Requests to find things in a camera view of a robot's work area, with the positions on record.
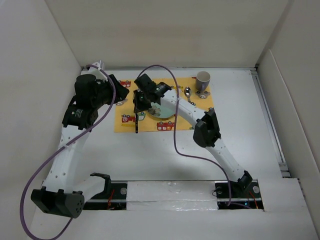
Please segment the silver fork patterned handle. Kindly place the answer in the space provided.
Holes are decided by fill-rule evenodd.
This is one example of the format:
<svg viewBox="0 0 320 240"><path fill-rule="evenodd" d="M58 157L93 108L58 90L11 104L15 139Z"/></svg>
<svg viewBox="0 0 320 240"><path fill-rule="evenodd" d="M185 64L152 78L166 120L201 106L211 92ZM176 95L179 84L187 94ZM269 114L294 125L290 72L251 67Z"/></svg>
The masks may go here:
<svg viewBox="0 0 320 240"><path fill-rule="evenodd" d="M135 133L139 133L139 115L135 113Z"/></svg>

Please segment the green floral ceramic plate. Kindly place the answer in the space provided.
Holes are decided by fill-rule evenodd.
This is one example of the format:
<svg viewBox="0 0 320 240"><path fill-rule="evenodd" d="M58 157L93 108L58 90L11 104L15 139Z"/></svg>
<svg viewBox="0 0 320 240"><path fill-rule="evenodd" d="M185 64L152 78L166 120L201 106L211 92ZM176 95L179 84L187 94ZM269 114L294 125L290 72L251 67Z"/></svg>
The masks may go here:
<svg viewBox="0 0 320 240"><path fill-rule="evenodd" d="M174 116L174 111L159 105L158 103L152 103L151 107L148 109L148 113L158 119L169 119Z"/></svg>

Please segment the yellow car-print cloth placemat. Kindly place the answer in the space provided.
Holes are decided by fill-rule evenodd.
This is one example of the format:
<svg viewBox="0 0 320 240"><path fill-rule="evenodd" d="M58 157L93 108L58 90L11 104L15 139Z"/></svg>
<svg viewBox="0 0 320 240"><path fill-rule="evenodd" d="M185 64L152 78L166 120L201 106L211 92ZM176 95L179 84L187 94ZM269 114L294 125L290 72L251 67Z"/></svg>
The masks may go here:
<svg viewBox="0 0 320 240"><path fill-rule="evenodd" d="M191 101L195 106L209 111L214 107L214 102L211 96L211 89L208 86L205 91L199 92L196 90L196 78L192 77L177 77L178 86L176 86L173 78L154 78L153 81L157 84L164 82L173 89L179 89L179 96L187 101L184 94L185 87L191 89ZM135 113L134 113L134 90L137 89L133 79L122 79L120 84L129 90L126 99L118 102L115 107L114 131L116 133L135 133ZM171 118L155 118L147 111L138 113L138 132L157 132L157 131L172 131L174 129L175 115Z"/></svg>

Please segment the silver spoon patterned handle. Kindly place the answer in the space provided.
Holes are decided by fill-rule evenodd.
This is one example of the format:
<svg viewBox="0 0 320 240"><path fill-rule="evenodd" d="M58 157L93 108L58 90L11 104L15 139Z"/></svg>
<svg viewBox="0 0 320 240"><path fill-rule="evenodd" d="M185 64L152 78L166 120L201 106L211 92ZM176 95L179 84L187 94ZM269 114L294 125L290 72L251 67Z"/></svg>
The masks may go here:
<svg viewBox="0 0 320 240"><path fill-rule="evenodd" d="M184 95L186 96L187 101L188 101L191 105L195 106L195 103L194 103L193 101L191 101L192 90L191 90L190 87L188 87L188 86L185 87L185 89L184 89Z"/></svg>

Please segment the purple ceramic mug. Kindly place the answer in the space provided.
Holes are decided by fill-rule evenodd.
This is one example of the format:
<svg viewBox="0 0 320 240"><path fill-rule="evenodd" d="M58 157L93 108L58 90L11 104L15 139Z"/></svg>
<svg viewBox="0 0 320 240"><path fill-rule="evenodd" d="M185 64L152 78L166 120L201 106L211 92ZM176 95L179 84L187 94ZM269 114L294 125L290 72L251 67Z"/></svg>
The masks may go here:
<svg viewBox="0 0 320 240"><path fill-rule="evenodd" d="M203 92L211 81L211 75L207 71L200 71L196 74L195 88L199 92Z"/></svg>

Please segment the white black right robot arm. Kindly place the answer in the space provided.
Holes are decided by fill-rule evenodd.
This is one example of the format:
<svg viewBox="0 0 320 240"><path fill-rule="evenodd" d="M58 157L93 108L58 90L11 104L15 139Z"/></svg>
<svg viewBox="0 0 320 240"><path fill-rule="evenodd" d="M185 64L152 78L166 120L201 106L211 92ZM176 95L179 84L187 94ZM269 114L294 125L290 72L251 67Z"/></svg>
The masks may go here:
<svg viewBox="0 0 320 240"><path fill-rule="evenodd" d="M231 191L237 197L243 197L249 192L253 180L229 152L223 142L217 115L214 109L205 111L183 98L177 96L176 91L164 82L155 83L147 74L139 76L134 83L134 113L144 112L156 103L171 111L177 111L176 116L182 117L194 129L195 143L210 152L218 164L226 172L231 182Z"/></svg>

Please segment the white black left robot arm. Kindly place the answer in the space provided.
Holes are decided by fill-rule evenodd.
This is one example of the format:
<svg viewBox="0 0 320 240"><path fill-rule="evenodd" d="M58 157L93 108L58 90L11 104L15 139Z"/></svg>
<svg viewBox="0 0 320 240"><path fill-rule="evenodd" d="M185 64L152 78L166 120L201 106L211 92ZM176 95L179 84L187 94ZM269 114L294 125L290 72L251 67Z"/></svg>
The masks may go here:
<svg viewBox="0 0 320 240"><path fill-rule="evenodd" d="M111 194L108 174L92 173L79 185L74 184L76 168L83 146L103 105L124 100L129 90L111 74L111 82L93 74L79 75L74 84L75 95L65 111L59 147L63 151L54 157L51 169L40 189L34 189L31 200L44 213L77 218L85 203L95 195L107 198Z"/></svg>

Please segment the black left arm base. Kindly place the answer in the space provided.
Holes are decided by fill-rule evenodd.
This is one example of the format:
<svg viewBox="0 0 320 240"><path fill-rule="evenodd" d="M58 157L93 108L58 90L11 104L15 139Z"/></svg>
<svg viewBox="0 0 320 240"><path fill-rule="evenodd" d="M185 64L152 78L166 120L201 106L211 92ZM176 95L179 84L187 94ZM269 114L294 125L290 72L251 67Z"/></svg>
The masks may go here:
<svg viewBox="0 0 320 240"><path fill-rule="evenodd" d="M84 205L85 211L124 211L127 209L128 183L126 181L113 181L107 193L93 196Z"/></svg>

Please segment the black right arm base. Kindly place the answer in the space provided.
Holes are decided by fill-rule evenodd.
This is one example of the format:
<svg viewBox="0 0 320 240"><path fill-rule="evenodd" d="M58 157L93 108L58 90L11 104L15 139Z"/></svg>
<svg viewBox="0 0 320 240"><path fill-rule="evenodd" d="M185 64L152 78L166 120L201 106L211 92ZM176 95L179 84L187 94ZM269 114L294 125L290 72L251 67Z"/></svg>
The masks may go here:
<svg viewBox="0 0 320 240"><path fill-rule="evenodd" d="M212 195L216 197L218 210L247 210L257 209L263 210L263 200L257 180L253 180L245 191L236 192L235 187L231 188L231 204L229 196L229 186L226 180L215 181L215 189Z"/></svg>

